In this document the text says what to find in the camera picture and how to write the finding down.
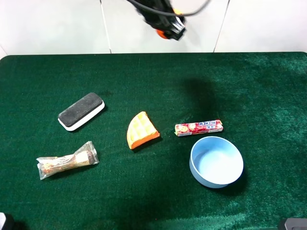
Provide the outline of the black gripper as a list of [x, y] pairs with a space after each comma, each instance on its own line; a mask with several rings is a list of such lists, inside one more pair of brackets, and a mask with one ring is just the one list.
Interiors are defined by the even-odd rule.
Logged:
[[[154, 10], [173, 13], [169, 0], [136, 0], [136, 2]], [[179, 17], [174, 16], [171, 18], [143, 10], [139, 7], [137, 9], [151, 27], [157, 30], [166, 30], [165, 37], [167, 39], [180, 40], [182, 38], [185, 26]]]

